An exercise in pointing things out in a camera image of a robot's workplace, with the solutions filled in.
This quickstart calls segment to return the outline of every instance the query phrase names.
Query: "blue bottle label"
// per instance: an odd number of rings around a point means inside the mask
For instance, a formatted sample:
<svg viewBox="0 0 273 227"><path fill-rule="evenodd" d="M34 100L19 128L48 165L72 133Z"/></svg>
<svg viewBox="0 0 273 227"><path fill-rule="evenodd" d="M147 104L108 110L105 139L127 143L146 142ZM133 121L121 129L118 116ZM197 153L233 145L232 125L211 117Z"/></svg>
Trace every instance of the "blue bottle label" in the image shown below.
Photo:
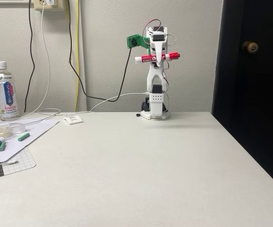
<svg viewBox="0 0 273 227"><path fill-rule="evenodd" d="M13 95L14 95L13 86L9 82L5 82L3 86L4 86L4 93L5 93L6 104L9 105L9 106L11 106L14 103L14 99L13 99Z"/></svg>

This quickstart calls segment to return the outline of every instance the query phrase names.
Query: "plug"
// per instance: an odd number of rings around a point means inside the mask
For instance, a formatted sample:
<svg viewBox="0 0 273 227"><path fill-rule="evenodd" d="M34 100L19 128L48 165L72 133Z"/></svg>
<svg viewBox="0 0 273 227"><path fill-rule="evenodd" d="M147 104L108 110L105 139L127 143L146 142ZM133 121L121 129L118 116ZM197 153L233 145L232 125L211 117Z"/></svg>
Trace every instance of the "plug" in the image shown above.
<svg viewBox="0 0 273 227"><path fill-rule="evenodd" d="M58 0L46 0L47 5L56 6L58 4Z"/></svg>

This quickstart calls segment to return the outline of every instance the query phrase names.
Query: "yellow cable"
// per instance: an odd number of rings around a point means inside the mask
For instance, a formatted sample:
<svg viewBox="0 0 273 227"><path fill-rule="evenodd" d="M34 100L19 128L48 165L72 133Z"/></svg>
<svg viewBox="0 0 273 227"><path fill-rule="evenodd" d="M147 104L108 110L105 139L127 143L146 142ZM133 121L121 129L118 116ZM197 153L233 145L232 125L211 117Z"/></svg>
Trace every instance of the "yellow cable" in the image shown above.
<svg viewBox="0 0 273 227"><path fill-rule="evenodd" d="M77 56L77 74L79 75L79 52L78 52L78 30L79 30L79 0L76 0L76 56ZM79 78L77 78L76 98L75 98L75 111L77 111L79 93Z"/></svg>

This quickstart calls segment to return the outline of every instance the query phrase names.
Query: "door frame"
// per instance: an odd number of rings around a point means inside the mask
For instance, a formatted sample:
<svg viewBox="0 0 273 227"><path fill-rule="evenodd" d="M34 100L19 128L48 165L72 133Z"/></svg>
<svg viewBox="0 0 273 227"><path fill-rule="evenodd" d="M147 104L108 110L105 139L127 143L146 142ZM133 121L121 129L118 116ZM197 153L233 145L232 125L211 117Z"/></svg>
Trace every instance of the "door frame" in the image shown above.
<svg viewBox="0 0 273 227"><path fill-rule="evenodd" d="M245 0L223 0L212 115L230 130Z"/></svg>

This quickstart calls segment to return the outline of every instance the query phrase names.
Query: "cutting mat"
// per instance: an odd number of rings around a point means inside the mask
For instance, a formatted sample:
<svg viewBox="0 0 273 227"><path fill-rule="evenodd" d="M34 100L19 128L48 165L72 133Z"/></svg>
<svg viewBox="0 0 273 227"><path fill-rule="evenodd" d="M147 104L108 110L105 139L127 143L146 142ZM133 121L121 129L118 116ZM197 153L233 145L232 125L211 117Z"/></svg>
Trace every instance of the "cutting mat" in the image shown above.
<svg viewBox="0 0 273 227"><path fill-rule="evenodd" d="M25 147L13 157L11 157L9 160L7 160L7 162L9 161L18 161L18 163L0 166L0 177L30 169L36 166L33 156L27 147Z"/></svg>

